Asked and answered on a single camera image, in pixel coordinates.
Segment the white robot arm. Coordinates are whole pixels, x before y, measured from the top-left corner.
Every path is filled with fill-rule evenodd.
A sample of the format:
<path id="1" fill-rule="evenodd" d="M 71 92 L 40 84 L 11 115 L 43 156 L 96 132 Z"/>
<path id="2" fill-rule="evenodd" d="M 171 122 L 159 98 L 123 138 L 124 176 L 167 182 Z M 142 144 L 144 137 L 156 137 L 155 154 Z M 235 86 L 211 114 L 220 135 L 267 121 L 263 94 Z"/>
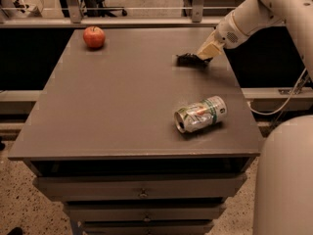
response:
<path id="1" fill-rule="evenodd" d="M 313 77 L 312 0 L 245 0 L 209 35 L 203 60 L 236 48 L 258 30 L 283 24 Z M 253 235 L 313 235 L 313 116 L 276 127 L 264 142 L 255 183 Z"/>

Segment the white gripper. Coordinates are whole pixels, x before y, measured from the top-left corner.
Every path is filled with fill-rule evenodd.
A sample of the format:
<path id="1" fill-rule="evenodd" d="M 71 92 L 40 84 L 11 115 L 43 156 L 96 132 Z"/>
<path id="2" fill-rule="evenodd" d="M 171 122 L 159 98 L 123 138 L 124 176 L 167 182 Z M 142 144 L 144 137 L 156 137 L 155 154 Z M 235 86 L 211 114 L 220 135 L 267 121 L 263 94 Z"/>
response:
<path id="1" fill-rule="evenodd" d="M 197 56 L 201 60 L 212 59 L 222 54 L 223 47 L 234 49 L 248 40 L 247 19 L 240 9 L 231 11 L 225 16 L 201 45 Z"/>

